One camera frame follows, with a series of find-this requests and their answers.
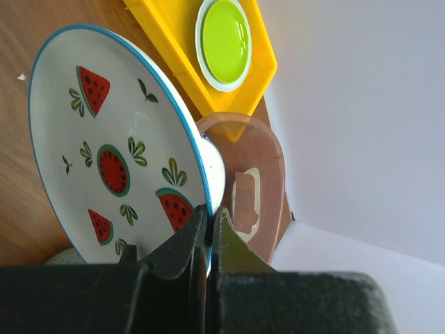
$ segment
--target lime green plate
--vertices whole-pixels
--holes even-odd
[[[243,13],[230,0],[218,0],[207,11],[202,25],[202,50],[212,75],[230,84],[248,65],[250,31]]]

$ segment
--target small sprout print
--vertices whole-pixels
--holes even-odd
[[[142,91],[142,94],[145,96],[145,101],[149,100],[150,102],[158,103],[158,99],[156,98],[156,96],[154,96],[151,93],[147,93],[147,88],[145,87],[145,84],[143,83],[143,81],[138,79],[138,82],[139,82],[140,90]]]
[[[129,205],[126,204],[121,205],[119,208],[119,213],[121,216],[127,218],[127,222],[130,226],[133,226],[134,220],[135,221],[138,220],[138,214]]]
[[[128,149],[130,151],[133,160],[140,166],[146,167],[147,160],[142,157],[142,153],[145,151],[145,144],[142,141],[135,143],[133,137],[128,138]]]
[[[63,160],[63,162],[65,163],[65,165],[66,165],[66,167],[65,167],[65,171],[67,172],[67,175],[68,175],[68,173],[70,172],[70,167],[72,167],[72,164],[69,164],[68,163],[68,160],[67,160],[67,158],[65,158],[65,156],[62,154],[62,160]]]
[[[69,88],[68,93],[72,97],[71,109],[73,111],[79,110],[79,115],[83,117],[85,115],[85,106],[83,105],[80,94],[73,88]]]
[[[92,165],[92,157],[91,157],[91,150],[90,146],[87,144],[86,141],[83,142],[83,148],[80,149],[81,156],[85,158],[85,166],[88,168]]]
[[[125,247],[127,247],[127,242],[124,239],[118,239],[115,245],[116,254],[121,255]]]
[[[164,179],[172,186],[185,185],[187,182],[187,174],[183,170],[178,172],[178,166],[174,158],[169,158],[168,167],[170,170],[165,167],[162,168],[162,176],[164,176]]]

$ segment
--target wooden table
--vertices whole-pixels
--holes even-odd
[[[0,15],[0,265],[36,264],[71,246],[35,164],[27,111],[29,78],[17,79],[21,73],[29,77],[34,58],[51,33],[84,22],[122,35],[164,70],[193,117],[200,115],[122,0],[2,1]],[[254,116],[268,124],[264,101]],[[280,236],[290,220],[285,201]]]

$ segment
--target plate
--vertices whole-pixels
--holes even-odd
[[[67,26],[35,60],[29,123],[45,191],[87,263],[151,253],[223,196],[224,164],[164,73],[106,29]]]
[[[203,40],[202,40],[202,35],[203,35],[203,25],[204,22],[206,20],[206,15],[209,11],[210,8],[213,7],[213,5],[219,3],[218,0],[205,0],[201,7],[200,10],[198,11],[197,14],[197,19],[196,19],[196,25],[195,25],[195,48],[196,48],[196,55],[197,55],[197,60],[198,63],[200,65],[202,74],[204,75],[204,77],[206,78],[206,80],[209,82],[209,84],[214,87],[216,90],[219,90],[221,92],[232,92],[233,90],[236,90],[239,86],[241,86],[241,84],[244,82],[245,78],[248,75],[249,69],[250,69],[250,63],[252,60],[252,37],[250,35],[250,27],[249,27],[249,23],[248,23],[248,19],[245,16],[243,7],[241,7],[241,5],[239,4],[239,2],[237,2],[236,0],[231,0],[230,1],[237,9],[238,9],[238,14],[242,16],[243,18],[243,28],[245,30],[245,33],[247,34],[247,58],[246,58],[246,65],[244,67],[244,71],[242,71],[240,77],[236,80],[234,80],[231,83],[223,83],[219,80],[217,80],[217,78],[215,78],[211,71],[208,69],[207,67],[207,63],[206,63],[206,59],[204,57],[204,52],[203,52]]]

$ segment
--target wooden surface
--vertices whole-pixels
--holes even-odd
[[[36,264],[71,246],[47,200],[29,136],[29,75],[52,32],[83,22],[122,35],[158,63],[193,117],[200,115],[121,0],[2,1],[0,16],[0,264]],[[26,81],[17,79],[21,73]],[[268,123],[264,101],[255,117]],[[280,235],[290,221],[287,202],[284,206]]]

